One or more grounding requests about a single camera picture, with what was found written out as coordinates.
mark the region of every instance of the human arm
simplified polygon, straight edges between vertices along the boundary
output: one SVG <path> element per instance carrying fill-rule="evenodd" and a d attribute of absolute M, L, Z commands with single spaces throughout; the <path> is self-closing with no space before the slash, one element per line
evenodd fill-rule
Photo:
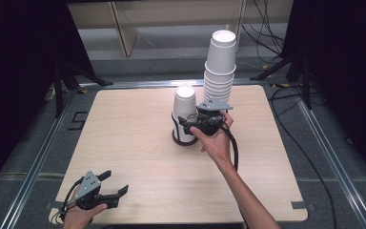
<path fill-rule="evenodd" d="M 73 192 L 73 197 L 76 195 L 78 188 Z M 68 206 L 67 214 L 64 218 L 64 229 L 83 229 L 85 228 L 91 219 L 107 209 L 107 204 L 102 203 L 91 210 L 83 210 L 74 204 Z"/>
<path fill-rule="evenodd" d="M 222 113 L 226 119 L 226 125 L 231 127 L 233 119 Z M 230 140 L 219 129 L 214 135 L 204 135 L 199 129 L 191 127 L 190 131 L 201 141 L 201 152 L 207 152 L 215 162 L 219 171 L 225 178 L 233 192 L 240 211 L 250 228 L 280 228 L 272 215 L 254 195 L 248 185 L 242 180 L 231 162 Z"/>

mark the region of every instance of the white paper cup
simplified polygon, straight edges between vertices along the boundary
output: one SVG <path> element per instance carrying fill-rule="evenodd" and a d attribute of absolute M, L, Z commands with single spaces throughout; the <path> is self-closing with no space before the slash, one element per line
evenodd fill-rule
<path fill-rule="evenodd" d="M 204 92 L 206 92 L 207 94 L 209 94 L 211 96 L 215 96 L 215 97 L 225 97 L 225 96 L 230 95 L 231 88 L 229 88 L 228 90 L 225 90 L 225 91 L 214 91 L 212 89 L 209 89 L 207 86 L 204 86 Z"/>
<path fill-rule="evenodd" d="M 234 73 L 229 73 L 225 75 L 218 75 L 210 73 L 208 70 L 204 71 L 204 79 L 207 79 L 209 82 L 219 85 L 219 84 L 227 84 L 234 80 Z"/>
<path fill-rule="evenodd" d="M 194 135 L 186 135 L 183 126 L 179 124 L 177 117 L 172 114 L 173 121 L 173 140 L 179 145 L 191 145 L 196 142 Z"/>
<path fill-rule="evenodd" d="M 230 74 L 236 69 L 236 37 L 231 31 L 216 31 L 210 42 L 206 69 L 213 74 Z"/>
<path fill-rule="evenodd" d="M 228 30 L 215 31 L 212 42 L 217 46 L 230 47 L 236 44 L 236 35 Z"/>
<path fill-rule="evenodd" d="M 215 87 L 213 85 L 204 82 L 204 89 L 210 93 L 224 94 L 231 90 L 232 84 L 225 85 L 224 87 Z"/>
<path fill-rule="evenodd" d="M 189 115 L 196 114 L 195 90 L 190 85 L 177 87 L 174 94 L 173 115 L 176 119 L 179 116 L 187 119 Z"/>

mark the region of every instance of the forearm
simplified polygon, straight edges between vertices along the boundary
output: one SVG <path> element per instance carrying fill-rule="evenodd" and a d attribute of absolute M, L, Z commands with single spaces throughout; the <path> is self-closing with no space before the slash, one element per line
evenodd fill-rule
<path fill-rule="evenodd" d="M 233 192 L 239 209 L 250 228 L 280 228 L 272 215 L 239 176 L 232 163 L 220 164 L 218 169 Z"/>
<path fill-rule="evenodd" d="M 63 229 L 84 229 L 88 224 L 82 219 L 77 219 L 74 221 L 65 221 L 62 225 Z"/>

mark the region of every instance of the human hand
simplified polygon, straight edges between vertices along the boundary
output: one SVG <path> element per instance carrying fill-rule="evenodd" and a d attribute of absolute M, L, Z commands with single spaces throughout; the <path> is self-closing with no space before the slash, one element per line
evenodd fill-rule
<path fill-rule="evenodd" d="M 73 191 L 72 198 L 75 197 L 79 190 L 79 186 Z M 107 204 L 102 203 L 92 208 L 91 210 L 83 210 L 76 206 L 76 203 L 70 204 L 67 207 L 67 214 L 64 218 L 64 229 L 83 229 L 85 228 L 91 219 L 107 209 Z"/>
<path fill-rule="evenodd" d="M 228 113 L 221 112 L 221 114 L 225 117 L 225 127 L 230 128 L 234 120 Z M 218 129 L 212 136 L 204 135 L 201 130 L 195 127 L 191 127 L 190 131 L 203 143 L 201 152 L 207 152 L 219 169 L 225 165 L 232 165 L 230 140 L 223 130 Z"/>

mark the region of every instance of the cup base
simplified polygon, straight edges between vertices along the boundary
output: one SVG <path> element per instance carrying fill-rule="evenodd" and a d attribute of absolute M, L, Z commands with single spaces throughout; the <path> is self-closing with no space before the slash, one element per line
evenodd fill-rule
<path fill-rule="evenodd" d="M 180 146 L 191 146 L 191 145 L 194 145 L 195 142 L 197 142 L 198 138 L 195 137 L 192 141 L 189 141 L 189 142 L 183 142 L 183 141 L 179 141 L 175 136 L 174 136 L 174 130 L 172 130 L 172 138 L 173 138 L 173 141 L 174 143 L 176 143 L 177 145 L 180 145 Z"/>

